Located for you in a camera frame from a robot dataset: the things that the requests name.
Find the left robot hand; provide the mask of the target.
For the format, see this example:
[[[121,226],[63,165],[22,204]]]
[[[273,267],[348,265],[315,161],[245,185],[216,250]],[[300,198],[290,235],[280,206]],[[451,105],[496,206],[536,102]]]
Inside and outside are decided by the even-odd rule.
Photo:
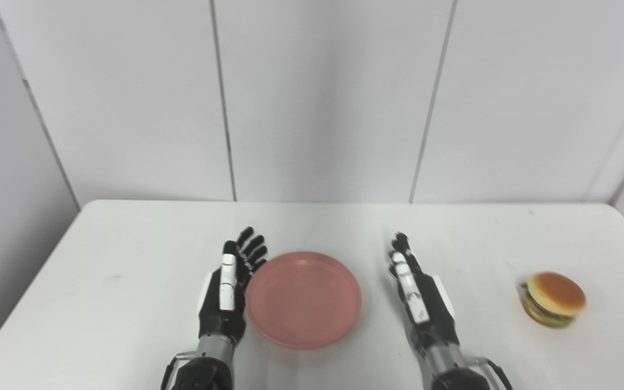
[[[267,263],[265,238],[248,225],[235,240],[225,242],[218,269],[211,273],[199,311],[200,338],[216,334],[238,345],[246,321],[245,294],[255,272]]]

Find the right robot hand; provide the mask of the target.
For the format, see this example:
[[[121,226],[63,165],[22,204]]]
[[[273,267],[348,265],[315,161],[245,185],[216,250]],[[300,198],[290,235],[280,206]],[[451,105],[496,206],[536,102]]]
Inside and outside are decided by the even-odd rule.
[[[411,324],[414,347],[426,352],[438,344],[460,346],[454,307],[440,276],[424,272],[403,232],[396,233],[391,246],[389,271]]]

